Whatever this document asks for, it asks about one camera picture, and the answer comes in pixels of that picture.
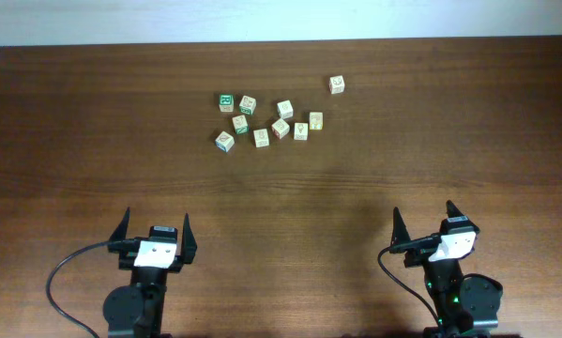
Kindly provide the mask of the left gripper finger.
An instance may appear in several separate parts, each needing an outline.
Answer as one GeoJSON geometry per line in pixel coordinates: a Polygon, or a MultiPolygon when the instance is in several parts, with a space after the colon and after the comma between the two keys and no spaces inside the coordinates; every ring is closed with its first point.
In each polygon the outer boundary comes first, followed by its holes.
{"type": "Polygon", "coordinates": [[[130,216],[130,208],[128,207],[124,213],[121,222],[109,237],[109,244],[107,246],[107,250],[109,253],[119,253],[121,251],[120,244],[122,241],[127,239],[129,216],[130,216]]]}
{"type": "Polygon", "coordinates": [[[190,227],[190,216],[185,215],[182,228],[181,260],[184,264],[191,264],[198,249],[196,239],[190,227]]]}

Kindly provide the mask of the blue-sided leaf block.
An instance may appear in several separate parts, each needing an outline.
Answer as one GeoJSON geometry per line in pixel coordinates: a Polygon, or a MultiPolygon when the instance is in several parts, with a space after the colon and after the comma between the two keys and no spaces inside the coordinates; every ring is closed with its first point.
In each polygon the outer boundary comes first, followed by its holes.
{"type": "Polygon", "coordinates": [[[235,144],[235,138],[228,132],[222,131],[215,139],[215,144],[219,149],[228,153],[235,144]]]}

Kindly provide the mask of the number 8 wooden block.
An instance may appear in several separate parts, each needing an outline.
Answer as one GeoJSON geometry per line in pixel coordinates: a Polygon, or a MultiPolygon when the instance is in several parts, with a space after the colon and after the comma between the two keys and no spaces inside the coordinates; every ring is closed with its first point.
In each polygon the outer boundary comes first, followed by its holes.
{"type": "Polygon", "coordinates": [[[270,145],[267,129],[255,130],[253,132],[254,144],[257,148],[270,145]]]}

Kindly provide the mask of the yellow-sided wooden block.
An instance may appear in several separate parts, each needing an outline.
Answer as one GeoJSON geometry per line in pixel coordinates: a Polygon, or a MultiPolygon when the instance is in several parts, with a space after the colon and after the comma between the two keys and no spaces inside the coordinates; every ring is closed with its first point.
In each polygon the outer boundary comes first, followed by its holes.
{"type": "Polygon", "coordinates": [[[310,112],[309,125],[311,130],[321,130],[324,127],[324,114],[322,112],[310,112]]]}

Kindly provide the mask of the ice cream picture block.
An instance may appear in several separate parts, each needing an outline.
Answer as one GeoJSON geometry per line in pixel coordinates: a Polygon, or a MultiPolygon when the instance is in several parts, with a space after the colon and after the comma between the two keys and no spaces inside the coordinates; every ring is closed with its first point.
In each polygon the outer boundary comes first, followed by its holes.
{"type": "Polygon", "coordinates": [[[309,124],[296,123],[294,125],[294,139],[298,141],[306,141],[308,139],[309,124]]]}

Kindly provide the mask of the red-sided number 5 block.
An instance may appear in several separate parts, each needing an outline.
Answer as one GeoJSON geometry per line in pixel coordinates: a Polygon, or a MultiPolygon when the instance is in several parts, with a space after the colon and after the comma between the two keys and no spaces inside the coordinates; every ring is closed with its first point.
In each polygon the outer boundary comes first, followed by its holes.
{"type": "Polygon", "coordinates": [[[277,138],[282,139],[289,133],[290,126],[284,119],[280,118],[271,125],[271,129],[277,138]]]}

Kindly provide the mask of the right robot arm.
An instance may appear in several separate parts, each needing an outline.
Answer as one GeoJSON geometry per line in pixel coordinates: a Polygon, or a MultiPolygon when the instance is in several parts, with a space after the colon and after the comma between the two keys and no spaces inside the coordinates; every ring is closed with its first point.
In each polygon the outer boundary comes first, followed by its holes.
{"type": "Polygon", "coordinates": [[[409,236],[401,212],[392,212],[391,242],[384,253],[403,254],[404,266],[424,269],[431,301],[423,304],[436,323],[424,337],[489,337],[498,327],[503,285],[485,275],[462,272],[460,261],[474,252],[480,230],[451,201],[439,230],[423,238],[409,236]]]}

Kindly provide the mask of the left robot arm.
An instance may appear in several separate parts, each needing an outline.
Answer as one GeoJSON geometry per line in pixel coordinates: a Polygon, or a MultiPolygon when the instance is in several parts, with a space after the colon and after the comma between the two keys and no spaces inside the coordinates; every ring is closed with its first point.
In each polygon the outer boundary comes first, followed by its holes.
{"type": "Polygon", "coordinates": [[[117,287],[103,303],[110,337],[158,338],[161,331],[167,278],[190,265],[197,242],[184,217],[181,229],[154,225],[146,238],[128,238],[130,211],[110,236],[108,252],[118,255],[118,268],[130,272],[130,282],[117,287]]]}

